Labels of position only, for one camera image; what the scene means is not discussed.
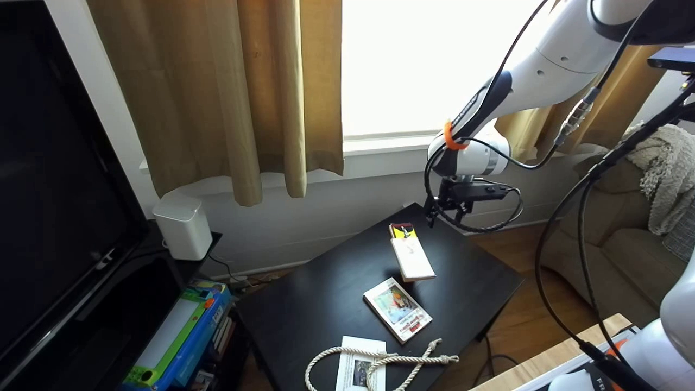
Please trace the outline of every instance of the window sill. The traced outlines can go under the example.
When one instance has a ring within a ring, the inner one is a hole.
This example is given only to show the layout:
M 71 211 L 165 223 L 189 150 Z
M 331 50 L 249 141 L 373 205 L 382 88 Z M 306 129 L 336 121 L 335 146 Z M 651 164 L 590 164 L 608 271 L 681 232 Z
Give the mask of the window sill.
M 417 135 L 375 135 L 375 138 L 344 138 L 344 157 L 421 153 L 425 155 L 434 130 Z

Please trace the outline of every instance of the bright window light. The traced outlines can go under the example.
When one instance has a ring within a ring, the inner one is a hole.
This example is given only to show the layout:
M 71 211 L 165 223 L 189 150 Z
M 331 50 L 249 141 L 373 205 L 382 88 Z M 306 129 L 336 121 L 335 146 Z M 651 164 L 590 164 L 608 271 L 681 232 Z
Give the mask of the bright window light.
M 344 138 L 438 130 L 489 81 L 539 0 L 344 0 Z

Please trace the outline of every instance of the white cable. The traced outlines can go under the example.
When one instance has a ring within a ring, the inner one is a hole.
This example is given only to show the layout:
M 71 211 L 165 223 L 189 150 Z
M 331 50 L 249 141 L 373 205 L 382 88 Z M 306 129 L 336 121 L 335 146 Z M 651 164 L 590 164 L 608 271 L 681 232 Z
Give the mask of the white cable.
M 325 356 L 329 355 L 336 355 L 336 352 L 344 352 L 344 355 L 354 355 L 354 356 L 364 356 L 364 359 L 370 359 L 373 363 L 369 365 L 369 371 L 366 371 L 366 389 L 369 387 L 369 378 L 370 374 L 378 370 L 378 367 L 383 367 L 389 363 L 403 363 L 403 365 L 415 365 L 413 371 L 408 374 L 408 378 L 398 387 L 398 391 L 403 391 L 413 378 L 417 377 L 417 371 L 421 370 L 421 365 L 446 365 L 446 363 L 458 363 L 458 356 L 456 355 L 441 355 L 441 356 L 430 356 L 430 352 L 441 343 L 441 340 L 434 340 L 430 342 L 428 350 L 421 355 L 421 356 L 398 356 L 398 355 L 387 355 L 387 352 L 366 352 L 366 350 L 354 350 L 354 348 L 327 348 L 324 352 L 318 352 L 308 365 L 306 365 L 306 371 L 303 371 L 303 382 L 306 382 L 306 389 L 308 391 L 316 391 L 310 382 L 310 370 L 312 365 L 316 365 L 318 362 L 324 362 Z

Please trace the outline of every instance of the wire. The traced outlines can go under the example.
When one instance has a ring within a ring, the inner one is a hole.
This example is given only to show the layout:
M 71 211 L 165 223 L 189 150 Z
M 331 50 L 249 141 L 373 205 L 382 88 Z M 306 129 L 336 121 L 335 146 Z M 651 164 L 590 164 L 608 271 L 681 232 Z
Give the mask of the wire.
M 383 365 L 415 365 L 408 374 L 408 378 L 395 387 L 398 391 L 403 391 L 417 377 L 417 371 L 421 370 L 421 365 L 449 365 L 449 363 L 458 363 L 456 355 L 441 355 L 441 356 L 430 356 L 432 350 L 441 343 L 441 340 L 434 340 L 428 343 L 428 350 L 421 356 L 399 356 L 399 355 L 387 355 L 387 352 L 369 352 L 369 350 L 356 350 L 356 348 L 344 348 L 344 345 L 336 345 L 336 348 L 327 348 L 324 352 L 318 352 L 303 370 L 303 386 L 310 391 L 316 391 L 310 382 L 310 371 L 312 367 L 324 362 L 329 355 L 351 355 L 351 356 L 364 356 L 369 362 L 373 362 L 366 370 L 366 389 L 370 389 L 369 380 L 370 374 Z
M 432 201 L 432 206 L 437 208 L 437 218 L 443 220 L 444 225 L 449 225 L 449 226 L 456 229 L 456 230 L 464 230 L 464 232 L 494 232 L 494 230 L 507 226 L 510 223 L 514 223 L 514 220 L 522 213 L 522 199 L 520 199 L 520 191 L 518 191 L 517 188 L 510 188 L 507 191 L 517 195 L 517 206 L 514 206 L 514 211 L 513 211 L 504 223 L 493 225 L 493 226 L 466 226 L 466 225 L 459 225 L 459 223 L 456 223 L 453 218 L 449 218 L 449 215 L 438 206 L 438 203 L 434 201 L 432 188 L 430 188 L 430 170 L 425 170 L 425 194 L 428 194 L 428 201 Z
M 577 343 L 577 345 L 585 345 L 585 342 L 582 342 L 575 332 L 571 332 L 567 328 L 567 324 L 555 315 L 554 306 L 546 300 L 543 281 L 540 281 L 540 252 L 543 245 L 546 242 L 548 229 L 554 226 L 554 223 L 558 220 L 560 211 L 569 205 L 569 201 L 584 188 L 593 185 L 595 181 L 598 181 L 619 160 L 628 157 L 639 141 L 651 138 L 661 124 L 667 124 L 672 113 L 678 113 L 678 107 L 695 91 L 695 81 L 690 78 L 686 84 L 686 88 L 681 90 L 681 94 L 660 113 L 656 113 L 649 122 L 640 124 L 633 134 L 630 134 L 614 150 L 609 150 L 598 164 L 595 164 L 588 174 L 584 174 L 571 189 L 569 194 L 561 199 L 561 203 L 554 208 L 554 213 L 548 215 L 548 220 L 545 223 L 545 229 L 540 232 L 539 245 L 537 245 L 537 260 L 533 260 L 533 278 L 537 278 L 537 289 L 540 293 L 540 300 L 546 310 L 546 314 L 554 317 L 554 321 Z
M 207 255 L 207 261 L 221 265 L 221 267 L 225 270 L 225 275 L 231 277 L 231 267 L 230 267 L 228 263 L 224 263 L 224 261 L 218 261 L 218 260 L 214 260 L 214 257 L 210 257 L 210 255 Z
M 571 199 L 585 185 L 585 176 L 582 181 L 577 181 L 567 194 L 565 199 L 560 201 L 560 205 L 552 211 L 552 215 L 546 218 L 545 226 L 543 226 L 543 232 L 539 237 L 539 243 L 537 243 L 537 260 L 533 260 L 533 278 L 537 278 L 537 289 L 539 289 L 539 295 L 540 295 L 540 303 L 543 306 L 546 310 L 548 317 L 565 330 L 567 338 L 571 338 L 575 343 L 584 343 L 560 317 L 558 314 L 554 311 L 554 306 L 548 304 L 546 300 L 546 293 L 545 293 L 545 288 L 543 288 L 543 278 L 540 278 L 540 252 L 545 248 L 545 242 L 546 242 L 546 236 L 548 236 L 548 229 L 554 226 L 554 223 L 558 220 L 558 215 L 565 211 L 565 206 L 571 203 Z
M 514 362 L 507 355 L 493 355 L 493 343 L 491 343 L 489 338 L 483 338 L 483 350 L 485 350 L 485 359 L 483 359 L 483 365 L 477 370 L 477 374 L 472 378 L 472 387 L 479 386 L 483 370 L 485 370 L 489 377 L 494 377 L 494 359 L 504 359 L 504 362 L 507 362 L 513 365 L 518 365 L 518 362 Z
M 624 30 L 624 35 L 623 35 L 623 40 L 620 40 L 620 43 L 619 43 L 619 48 L 616 48 L 616 53 L 614 53 L 609 65 L 606 68 L 603 77 L 602 77 L 598 84 L 595 86 L 595 90 L 602 90 L 602 88 L 606 86 L 608 77 L 611 74 L 611 71 L 616 68 L 619 60 L 623 58 L 630 40 L 633 38 L 635 27 L 642 23 L 642 18 L 645 18 L 645 15 L 651 11 L 651 8 L 656 8 L 656 4 L 658 4 L 658 0 L 656 0 L 656 2 L 649 2 L 649 4 L 642 9 L 642 14 L 640 14 L 639 18 L 633 18 L 633 23 L 631 23 L 630 29 Z
M 504 65 L 505 65 L 507 58 L 510 58 L 513 50 L 517 48 L 518 40 L 522 38 L 522 34 L 526 34 L 527 27 L 529 27 L 529 23 L 540 14 L 540 9 L 543 9 L 545 4 L 546 4 L 546 0 L 540 0 L 540 2 L 537 4 L 537 9 L 529 14 L 529 18 L 522 23 L 522 27 L 520 27 L 518 34 L 514 35 L 513 43 L 507 47 L 507 50 L 505 50 L 505 54 L 504 54 L 504 60 L 502 60 L 494 77 L 491 78 L 491 86 L 497 84 L 499 74 L 504 72 Z M 472 103 L 468 103 L 468 105 L 453 118 L 453 126 L 456 126 L 456 122 L 459 122 L 459 121 L 471 111 Z M 425 170 L 422 170 L 422 188 L 425 188 L 428 201 L 432 201 L 432 206 L 434 206 L 434 211 L 437 211 L 437 215 L 438 215 L 441 220 L 444 220 L 449 226 L 453 226 L 453 229 L 458 229 L 458 230 L 493 232 L 493 230 L 499 230 L 499 229 L 507 226 L 513 220 L 517 220 L 517 218 L 520 215 L 520 211 L 522 211 L 522 201 L 520 201 L 520 191 L 518 191 L 518 189 L 513 189 L 513 191 L 518 195 L 517 211 L 514 211 L 505 223 L 502 223 L 502 225 L 485 226 L 485 229 L 472 229 L 472 226 L 464 226 L 464 225 L 452 220 L 449 215 L 444 215 L 444 211 L 438 206 L 437 199 L 432 195 L 432 182 L 430 182 L 430 173 L 432 173 L 432 167 L 434 167 L 434 161 L 438 161 L 438 157 L 441 157 L 444 150 L 446 150 L 444 146 L 441 146 L 438 150 L 434 150 L 432 157 L 425 161 Z
M 590 288 L 590 278 L 588 278 L 588 263 L 585 263 L 585 252 L 584 252 L 584 211 L 585 211 L 585 201 L 590 195 L 590 188 L 595 185 L 595 181 L 588 181 L 584 191 L 582 191 L 582 199 L 579 199 L 579 206 L 577 206 L 577 251 L 579 251 L 579 265 L 582 265 L 582 277 L 584 277 L 584 286 L 585 286 L 585 295 L 588 295 L 588 303 L 590 303 L 590 310 L 593 310 L 593 315 L 598 324 L 598 330 L 603 336 L 603 340 L 608 342 L 609 350 L 614 352 L 614 356 L 624 363 L 624 367 L 630 367 L 630 363 L 623 359 L 623 355 L 619 352 L 619 348 L 614 345 L 614 342 L 609 340 L 609 332 L 606 330 L 606 324 L 602 319 L 602 311 L 596 306 L 596 300 L 595 300 L 595 293 L 593 293 L 593 288 Z
M 537 4 L 537 9 L 526 18 L 526 23 L 520 25 L 518 34 L 514 35 L 513 43 L 507 47 L 507 50 L 504 53 L 502 61 L 499 61 L 499 68 L 494 72 L 494 77 L 491 78 L 491 88 L 497 84 L 499 74 L 504 72 L 504 65 L 507 63 L 510 54 L 514 53 L 518 40 L 522 38 L 522 34 L 527 30 L 527 27 L 537 21 L 537 15 L 540 14 L 540 9 L 546 4 L 546 0 L 540 0 Z M 452 122 L 452 126 L 456 129 L 456 124 L 468 113 L 472 105 L 466 105 Z
M 502 153 L 499 148 L 494 148 L 494 146 L 489 144 L 489 141 L 481 141 L 481 140 L 471 140 L 471 141 L 489 148 L 491 153 L 499 155 L 499 157 L 505 160 L 507 164 L 513 164 L 513 166 L 517 166 L 517 167 L 520 167 L 520 170 L 529 170 L 529 173 L 543 167 L 543 166 L 552 160 L 552 155 L 558 150 L 558 146 L 560 146 L 560 144 L 552 144 L 548 153 L 546 153 L 539 164 L 522 164 L 522 161 L 517 161 L 517 160 L 507 157 L 505 153 Z

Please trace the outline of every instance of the beige couch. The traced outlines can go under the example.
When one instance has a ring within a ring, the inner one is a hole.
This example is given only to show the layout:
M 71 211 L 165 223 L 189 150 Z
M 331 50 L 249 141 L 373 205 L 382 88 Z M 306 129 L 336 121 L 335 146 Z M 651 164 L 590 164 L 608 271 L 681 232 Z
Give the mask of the beige couch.
M 639 181 L 640 170 L 623 160 L 593 185 L 584 213 L 584 252 L 598 314 L 623 314 L 645 327 L 658 317 L 660 300 L 678 281 L 684 260 L 647 230 L 649 203 Z M 588 303 L 575 218 L 572 206 L 552 229 L 540 265 L 560 275 Z

